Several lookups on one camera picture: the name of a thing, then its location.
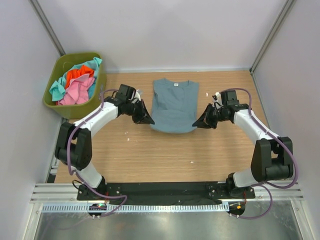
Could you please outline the blue-grey t shirt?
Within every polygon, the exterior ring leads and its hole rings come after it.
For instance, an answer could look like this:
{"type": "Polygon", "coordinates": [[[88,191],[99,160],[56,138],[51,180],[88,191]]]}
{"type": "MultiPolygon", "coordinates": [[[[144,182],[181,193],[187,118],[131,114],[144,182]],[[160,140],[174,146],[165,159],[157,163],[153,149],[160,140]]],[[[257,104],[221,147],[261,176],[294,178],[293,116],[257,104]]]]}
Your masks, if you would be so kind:
{"type": "Polygon", "coordinates": [[[153,81],[150,127],[168,134],[186,134],[196,128],[199,83],[174,82],[166,78],[153,81]]]}

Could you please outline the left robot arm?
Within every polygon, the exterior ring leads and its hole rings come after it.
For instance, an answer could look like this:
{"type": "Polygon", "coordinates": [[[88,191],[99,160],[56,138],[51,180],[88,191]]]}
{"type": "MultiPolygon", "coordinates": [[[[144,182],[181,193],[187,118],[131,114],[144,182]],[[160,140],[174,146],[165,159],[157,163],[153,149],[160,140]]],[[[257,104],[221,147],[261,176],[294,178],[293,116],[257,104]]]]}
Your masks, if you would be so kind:
{"type": "Polygon", "coordinates": [[[121,115],[132,118],[135,124],[153,125],[141,94],[134,87],[121,84],[111,96],[100,95],[101,103],[84,118],[60,126],[54,156],[87,187],[93,199],[101,200],[107,193],[105,178],[92,163],[92,138],[109,122],[121,115]]]}

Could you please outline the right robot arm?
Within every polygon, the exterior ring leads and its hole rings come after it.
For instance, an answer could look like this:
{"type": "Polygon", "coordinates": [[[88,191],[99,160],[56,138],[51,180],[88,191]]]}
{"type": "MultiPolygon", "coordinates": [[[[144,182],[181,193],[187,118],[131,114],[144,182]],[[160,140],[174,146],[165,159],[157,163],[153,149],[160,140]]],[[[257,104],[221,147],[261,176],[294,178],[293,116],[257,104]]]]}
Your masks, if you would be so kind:
{"type": "Polygon", "coordinates": [[[273,185],[273,181],[293,178],[290,188],[298,178],[297,161],[289,137],[281,137],[260,121],[251,103],[240,103],[236,88],[213,95],[202,115],[192,124],[202,129],[216,129],[219,122],[229,121],[238,126],[254,144],[250,167],[228,175],[225,192],[237,198],[249,187],[260,184],[273,185]]]}

